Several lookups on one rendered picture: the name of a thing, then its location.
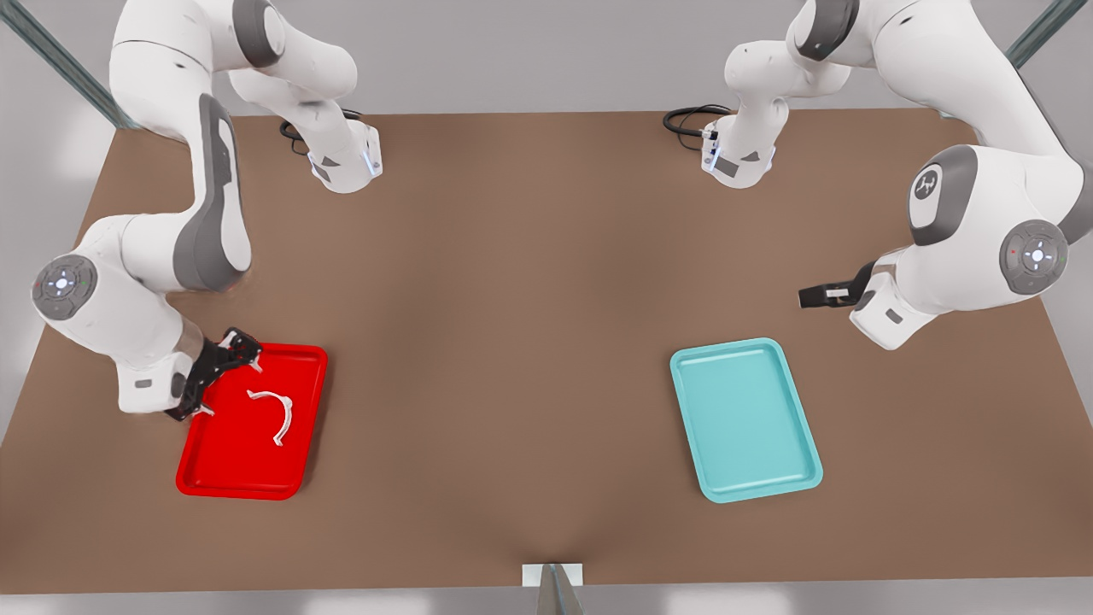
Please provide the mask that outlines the teal rectangular tray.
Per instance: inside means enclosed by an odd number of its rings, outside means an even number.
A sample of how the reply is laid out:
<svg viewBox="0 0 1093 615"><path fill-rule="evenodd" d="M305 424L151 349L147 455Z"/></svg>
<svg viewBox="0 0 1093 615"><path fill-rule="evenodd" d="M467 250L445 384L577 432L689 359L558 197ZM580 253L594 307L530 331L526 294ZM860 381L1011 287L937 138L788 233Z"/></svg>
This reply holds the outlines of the teal rectangular tray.
<svg viewBox="0 0 1093 615"><path fill-rule="evenodd" d="M726 505L820 485L815 439L776 340L681 348L669 369L707 500Z"/></svg>

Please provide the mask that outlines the silver frame post with foot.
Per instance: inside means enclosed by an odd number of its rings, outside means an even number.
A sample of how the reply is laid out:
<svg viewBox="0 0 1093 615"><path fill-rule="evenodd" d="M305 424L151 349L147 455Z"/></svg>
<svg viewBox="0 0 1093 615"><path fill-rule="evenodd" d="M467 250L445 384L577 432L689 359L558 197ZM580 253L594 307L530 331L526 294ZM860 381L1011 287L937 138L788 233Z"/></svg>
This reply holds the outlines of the silver frame post with foot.
<svg viewBox="0 0 1093 615"><path fill-rule="evenodd" d="M538 589L534 615L586 615L575 588L584 586L581 563L522 565L522 587Z"/></svg>

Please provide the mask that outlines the white drainage pipe clamp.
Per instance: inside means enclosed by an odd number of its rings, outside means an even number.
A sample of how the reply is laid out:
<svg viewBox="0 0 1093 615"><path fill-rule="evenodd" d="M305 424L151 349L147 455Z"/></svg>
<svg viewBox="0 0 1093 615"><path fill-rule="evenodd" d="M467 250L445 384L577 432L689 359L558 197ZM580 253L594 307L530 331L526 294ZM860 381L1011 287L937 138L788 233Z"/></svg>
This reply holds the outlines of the white drainage pipe clamp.
<svg viewBox="0 0 1093 615"><path fill-rule="evenodd" d="M272 437L272 440L273 440L274 443L277 443L277 447L279 447L279 448L283 447L283 438L286 436L286 433L289 431L289 428L290 428L290 424L292 424L292 419L293 419L293 405L294 404L293 404L292 398L286 397L286 395L277 394L277 393L272 392L272 390L249 390L249 389L247 389L246 393L250 398L250 400L260 400L260 398L273 398L273 400L277 400L278 402L280 402L280 404L281 404L281 406L283 409L283 419L282 419L282 424L280 425L280 428L278 428L278 431L274 433L274 435Z"/></svg>

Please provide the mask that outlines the red rectangular tray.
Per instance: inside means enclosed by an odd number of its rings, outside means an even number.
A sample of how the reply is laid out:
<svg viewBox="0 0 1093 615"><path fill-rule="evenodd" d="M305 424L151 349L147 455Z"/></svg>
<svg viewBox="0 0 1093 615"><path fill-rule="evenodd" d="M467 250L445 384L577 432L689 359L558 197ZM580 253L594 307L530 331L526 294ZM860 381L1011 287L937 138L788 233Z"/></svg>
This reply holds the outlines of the red rectangular tray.
<svg viewBox="0 0 1093 615"><path fill-rule="evenodd" d="M236 367L205 389L214 416L190 421L176 487L196 497L285 500L303 483L321 397L328 355L312 345L269 343L259 355L263 372ZM272 390L292 398L293 419L277 447L283 419L273 398L250 400L246 390Z"/></svg>

